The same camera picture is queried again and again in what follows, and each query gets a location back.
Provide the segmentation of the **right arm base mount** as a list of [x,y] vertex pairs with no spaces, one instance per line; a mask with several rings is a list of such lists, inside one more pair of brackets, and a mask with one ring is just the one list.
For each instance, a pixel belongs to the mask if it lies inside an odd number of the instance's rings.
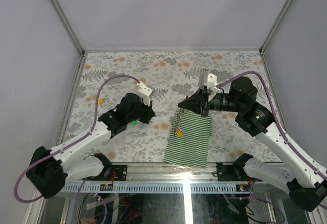
[[244,166],[251,158],[252,155],[244,153],[233,163],[216,163],[216,170],[212,175],[220,182],[248,181],[250,177],[245,173]]

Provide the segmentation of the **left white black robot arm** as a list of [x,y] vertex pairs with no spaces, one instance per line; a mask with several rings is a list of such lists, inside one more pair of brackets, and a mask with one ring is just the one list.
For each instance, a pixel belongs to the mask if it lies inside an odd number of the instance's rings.
[[57,195],[70,182],[90,177],[107,180],[112,176],[112,162],[101,152],[86,153],[124,132],[131,122],[148,124],[154,116],[149,97],[127,93],[90,129],[50,149],[36,149],[26,176],[45,199]]

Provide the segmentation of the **red handled silver keyring carabiner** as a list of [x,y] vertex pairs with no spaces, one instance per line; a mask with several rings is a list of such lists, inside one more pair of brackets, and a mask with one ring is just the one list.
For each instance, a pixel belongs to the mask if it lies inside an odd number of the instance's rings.
[[182,117],[183,117],[184,114],[185,114],[184,108],[180,108],[176,112],[176,116],[174,117],[174,122],[173,122],[173,132],[174,132],[174,135],[176,135],[175,131],[177,131],[177,130],[181,130],[182,131],[182,128],[181,128],[181,120],[182,120]]

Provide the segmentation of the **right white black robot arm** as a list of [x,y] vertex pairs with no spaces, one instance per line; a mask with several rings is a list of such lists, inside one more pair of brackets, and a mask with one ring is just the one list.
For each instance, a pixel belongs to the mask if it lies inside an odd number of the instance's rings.
[[178,107],[203,117],[209,111],[237,113],[238,126],[266,145],[287,167],[286,170],[242,154],[235,162],[233,175],[238,180],[247,177],[269,183],[286,194],[301,209],[312,212],[326,198],[326,167],[309,156],[281,127],[273,108],[256,100],[258,89],[246,76],[227,81],[229,91],[216,82],[216,76],[202,76],[198,90],[179,102]]

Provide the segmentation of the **yellow tagged keys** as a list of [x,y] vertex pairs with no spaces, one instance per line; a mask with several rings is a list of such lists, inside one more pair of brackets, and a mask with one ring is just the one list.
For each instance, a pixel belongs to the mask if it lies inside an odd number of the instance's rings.
[[182,134],[182,131],[181,131],[181,130],[177,130],[177,131],[175,131],[175,133],[176,133],[176,135],[177,135],[178,137],[180,137],[180,138],[183,137],[183,134]]

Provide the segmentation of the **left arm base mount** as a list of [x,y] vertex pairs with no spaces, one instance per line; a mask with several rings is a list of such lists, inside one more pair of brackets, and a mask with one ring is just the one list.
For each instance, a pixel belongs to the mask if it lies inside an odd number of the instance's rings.
[[127,165],[114,165],[104,154],[96,153],[91,157],[98,159],[104,166],[102,171],[95,176],[88,176],[88,181],[126,181],[127,179]]

